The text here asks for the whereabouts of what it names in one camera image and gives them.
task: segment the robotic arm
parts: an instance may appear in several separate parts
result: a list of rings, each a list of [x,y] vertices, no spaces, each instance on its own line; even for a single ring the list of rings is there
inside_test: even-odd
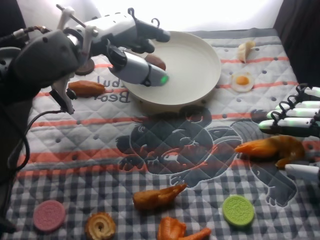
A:
[[[164,70],[119,49],[153,53],[155,46],[151,39],[163,43],[170,40],[170,33],[159,28],[159,24],[154,26],[138,20],[133,8],[129,8],[128,13],[116,12],[83,23],[74,16],[72,8],[56,6],[62,11],[56,30],[31,39],[22,50],[0,48],[2,104],[33,98],[41,88],[51,86],[50,94],[61,109],[73,114],[71,100],[76,96],[67,89],[68,81],[90,57],[100,54],[113,65],[109,68],[111,73],[125,82],[147,87],[165,83],[163,80],[168,76]],[[70,19],[79,25],[65,28]],[[22,29],[13,33],[13,37],[23,34]]]

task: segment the quilted mat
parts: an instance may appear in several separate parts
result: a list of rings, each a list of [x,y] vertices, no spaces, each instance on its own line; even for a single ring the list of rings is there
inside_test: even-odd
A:
[[[274,162],[249,162],[234,151],[243,142],[267,137],[258,123],[295,93],[296,77],[279,37],[259,31],[200,36],[220,57],[221,77],[209,96],[178,111],[152,109],[132,98],[102,55],[93,58],[94,72],[71,80],[104,84],[108,93],[73,100],[73,115],[48,114],[33,124],[27,134],[30,161],[17,175],[7,211],[18,231],[4,234],[4,240],[86,239],[86,221],[97,212],[114,219],[115,240],[154,240],[166,216],[185,222],[186,236],[210,228],[210,240],[320,239],[318,186],[289,178]],[[236,58],[237,47],[249,40],[256,47],[244,64]],[[254,88],[232,90],[231,75],[247,72]],[[48,92],[36,96],[30,119],[59,109]],[[318,141],[304,139],[315,159]],[[171,207],[143,213],[134,208],[135,192],[182,182],[187,188]],[[224,220],[222,204],[231,195],[253,204],[250,227],[235,229]],[[46,200],[57,200],[66,210],[63,226],[50,234],[38,232],[32,219]]]

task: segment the gray border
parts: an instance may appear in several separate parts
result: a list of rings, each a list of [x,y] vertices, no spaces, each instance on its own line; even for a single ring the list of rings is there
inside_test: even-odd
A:
[[[257,37],[277,36],[278,33],[274,28],[251,28],[248,30],[227,30],[227,31],[192,31],[190,34],[196,35],[202,39],[243,39]]]

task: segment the brown food item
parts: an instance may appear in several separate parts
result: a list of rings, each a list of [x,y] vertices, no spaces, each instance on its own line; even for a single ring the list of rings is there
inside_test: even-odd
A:
[[[161,68],[162,70],[166,70],[166,64],[164,61],[162,61],[159,57],[153,55],[153,54],[148,54],[146,57],[145,57],[145,60],[152,64],[152,65],[155,65],[157,66],[158,68]]]
[[[93,81],[80,80],[70,82],[68,87],[80,98],[89,98],[105,93],[105,86]]]
[[[90,240],[108,240],[115,232],[116,224],[106,212],[92,214],[85,225],[85,233]]]
[[[287,135],[245,142],[237,146],[235,151],[258,158],[270,158],[275,154],[279,154],[281,159],[275,165],[280,169],[283,169],[286,164],[292,161],[305,157],[305,148],[301,141]]]
[[[151,210],[171,203],[187,184],[171,186],[160,190],[139,191],[133,195],[134,207],[138,210]]]
[[[205,227],[195,234],[184,237],[186,228],[184,222],[179,222],[175,218],[168,216],[162,218],[159,225],[157,240],[202,240],[204,237],[211,234],[211,230],[208,227]]]

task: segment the toy fried egg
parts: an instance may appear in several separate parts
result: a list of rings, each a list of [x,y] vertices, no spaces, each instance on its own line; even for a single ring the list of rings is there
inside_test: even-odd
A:
[[[249,92],[255,81],[249,72],[234,73],[231,75],[231,88],[239,93]]]

